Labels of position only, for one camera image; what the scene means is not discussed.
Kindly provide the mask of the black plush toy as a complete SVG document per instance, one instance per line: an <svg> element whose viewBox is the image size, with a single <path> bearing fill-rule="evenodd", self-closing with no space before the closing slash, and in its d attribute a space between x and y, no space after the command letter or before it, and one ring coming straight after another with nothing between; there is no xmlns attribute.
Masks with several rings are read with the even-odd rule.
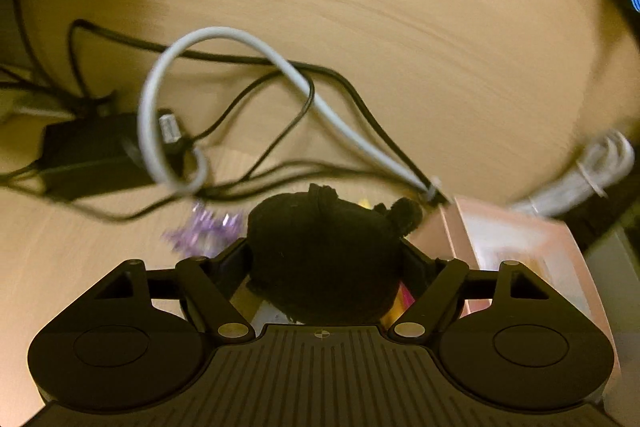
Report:
<svg viewBox="0 0 640 427"><path fill-rule="evenodd" d="M375 324L400 285L402 239L422 221L408 198L366 208L334 188L271 196L248 215L248 287L303 324Z"/></svg>

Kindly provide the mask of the pink cardboard box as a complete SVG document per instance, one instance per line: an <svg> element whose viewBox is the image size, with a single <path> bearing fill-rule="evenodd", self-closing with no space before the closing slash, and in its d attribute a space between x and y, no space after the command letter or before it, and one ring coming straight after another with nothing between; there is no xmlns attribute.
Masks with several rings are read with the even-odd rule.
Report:
<svg viewBox="0 0 640 427"><path fill-rule="evenodd" d="M411 233L447 262L431 289L462 317L440 327L436 358L467 395L544 413L598 403L620 373L596 285L566 225L457 199Z"/></svg>

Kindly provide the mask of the black power adapter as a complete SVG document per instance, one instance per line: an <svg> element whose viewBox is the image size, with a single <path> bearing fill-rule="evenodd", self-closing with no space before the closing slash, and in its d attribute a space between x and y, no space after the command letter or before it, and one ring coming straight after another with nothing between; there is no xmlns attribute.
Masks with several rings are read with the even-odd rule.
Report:
<svg viewBox="0 0 640 427"><path fill-rule="evenodd" d="M44 194L65 200L154 183L140 152L135 113L49 124L36 165Z"/></svg>

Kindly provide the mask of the purple snowflake ornament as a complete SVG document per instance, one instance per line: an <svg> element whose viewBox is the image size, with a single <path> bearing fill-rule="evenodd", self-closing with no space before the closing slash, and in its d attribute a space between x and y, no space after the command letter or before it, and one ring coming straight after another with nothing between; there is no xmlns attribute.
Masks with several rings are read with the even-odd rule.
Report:
<svg viewBox="0 0 640 427"><path fill-rule="evenodd" d="M183 258L213 259L242 237L245 229L244 213L217 212L205 202L196 202L186 223L166 231L163 238Z"/></svg>

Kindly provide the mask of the white battery charger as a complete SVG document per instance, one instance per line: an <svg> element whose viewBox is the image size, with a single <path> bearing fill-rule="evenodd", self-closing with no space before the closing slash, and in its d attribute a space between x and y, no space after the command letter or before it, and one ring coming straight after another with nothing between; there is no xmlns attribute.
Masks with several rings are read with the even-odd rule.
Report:
<svg viewBox="0 0 640 427"><path fill-rule="evenodd" d="M268 324L291 324L288 317L268 300L256 295L248 287L247 277L231 297L232 306L252 325L259 335Z"/></svg>

